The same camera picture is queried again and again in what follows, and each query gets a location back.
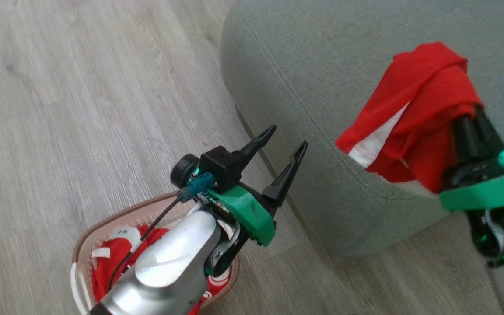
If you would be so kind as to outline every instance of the white plastic basket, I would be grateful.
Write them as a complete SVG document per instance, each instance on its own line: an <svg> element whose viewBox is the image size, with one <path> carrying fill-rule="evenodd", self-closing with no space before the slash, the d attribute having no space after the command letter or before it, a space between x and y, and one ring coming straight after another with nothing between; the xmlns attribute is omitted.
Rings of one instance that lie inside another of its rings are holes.
<svg viewBox="0 0 504 315"><path fill-rule="evenodd" d="M152 223L174 201L174 198L175 194L171 193L142 202L95 224L81 236L73 250L70 281L75 304L82 315L86 314L96 304L92 294L92 251L100 248L102 242L108 239L108 236L116 227L136 227ZM178 203L164 216L157 227L169 228L170 225L185 217L194 205L192 201ZM230 280L228 285L217 295L202 303L200 308L208 307L230 291L238 277L238 268L239 259L236 257L229 269Z"/></svg>

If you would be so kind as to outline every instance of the white stripe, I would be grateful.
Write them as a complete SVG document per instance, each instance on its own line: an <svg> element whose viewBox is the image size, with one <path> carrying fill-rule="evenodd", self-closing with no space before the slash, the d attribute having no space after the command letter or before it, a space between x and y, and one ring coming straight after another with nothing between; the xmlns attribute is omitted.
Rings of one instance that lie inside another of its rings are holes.
<svg viewBox="0 0 504 315"><path fill-rule="evenodd" d="M410 102L402 107L398 113L394 114L394 116L388 119L382 126L369 134L365 139L359 141L351 149L349 156L362 167L368 168L368 166L376 160L386 139L390 136L390 132L392 132L392 129L396 126L408 105L410 105Z"/></svg>
<svg viewBox="0 0 504 315"><path fill-rule="evenodd" d="M77 277L75 277L76 273L77 273L77 264L74 263L71 266L71 272L70 272L71 291L73 293L73 299L75 301L75 305L77 305L79 313L86 314L88 310L84 307L81 301L81 295L79 294L79 288L77 287Z"/></svg>
<svg viewBox="0 0 504 315"><path fill-rule="evenodd" d="M222 275L219 277L209 277L209 281L212 285L219 287L220 285L224 285L228 282L228 277L230 276L230 269L227 269Z"/></svg>
<svg viewBox="0 0 504 315"><path fill-rule="evenodd" d="M79 276L80 287L83 289L84 300L87 303L87 309L92 309L91 298L88 296L87 285L86 285L86 283L84 283L83 273L78 273L78 276Z"/></svg>
<svg viewBox="0 0 504 315"><path fill-rule="evenodd" d="M92 251L92 257L110 258L110 247L101 247Z"/></svg>

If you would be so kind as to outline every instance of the gray sofa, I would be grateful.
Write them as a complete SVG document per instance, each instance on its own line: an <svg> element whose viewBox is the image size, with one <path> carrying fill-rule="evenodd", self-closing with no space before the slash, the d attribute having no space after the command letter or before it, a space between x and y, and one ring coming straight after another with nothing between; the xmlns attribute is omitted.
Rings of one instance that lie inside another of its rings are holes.
<svg viewBox="0 0 504 315"><path fill-rule="evenodd" d="M302 140L309 150L290 191L326 245L368 255L444 217L436 200L392 187L334 146L399 52L443 41L469 73L504 138L504 1L240 0L224 24L224 83L282 169Z"/></svg>

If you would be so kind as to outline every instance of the red cloth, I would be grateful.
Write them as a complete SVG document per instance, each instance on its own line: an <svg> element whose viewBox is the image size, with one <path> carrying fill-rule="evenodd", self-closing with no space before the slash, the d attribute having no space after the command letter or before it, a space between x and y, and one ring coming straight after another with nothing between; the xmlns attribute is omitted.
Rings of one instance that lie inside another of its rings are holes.
<svg viewBox="0 0 504 315"><path fill-rule="evenodd" d="M137 227L140 235L143 235L148 228L149 227L147 225ZM138 249L132 254L130 259L128 259L128 262L124 263L124 265L120 267L120 273L116 274L112 283L115 283L122 273L128 269L128 267L131 267L134 263L136 263L141 253L143 253L143 251L154 242L158 241L158 239L160 239L166 232L168 232L168 229L153 229L149 233L147 239L139 245ZM116 238L103 242L101 248L109 248L110 257L96 257L96 269L92 269L92 290L96 301L100 301L108 292L110 277L112 277L112 273L114 272L114 269L116 269L117 265L122 261L126 254L130 252L132 244L125 238ZM203 295L200 303L196 304L196 306L190 311L189 315L197 315L201 303L222 291L222 289L224 289L224 287L228 284L230 279L229 276L230 271L228 270L218 278L213 278L211 276L208 277L209 291Z"/></svg>
<svg viewBox="0 0 504 315"><path fill-rule="evenodd" d="M354 124L336 141L367 171L393 183L418 180L438 193L454 160L451 122L482 104L468 62L441 42L394 56Z"/></svg>

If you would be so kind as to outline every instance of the wooden floor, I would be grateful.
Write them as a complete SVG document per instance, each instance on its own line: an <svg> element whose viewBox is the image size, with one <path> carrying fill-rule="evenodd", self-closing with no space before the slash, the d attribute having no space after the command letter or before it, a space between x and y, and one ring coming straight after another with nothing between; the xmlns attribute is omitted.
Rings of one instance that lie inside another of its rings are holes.
<svg viewBox="0 0 504 315"><path fill-rule="evenodd" d="M220 76L233 0L0 0L0 315L76 314L92 224L174 189L178 158L248 136ZM244 174L270 182L256 158ZM364 259L310 241L288 205L205 315L497 315L463 217Z"/></svg>

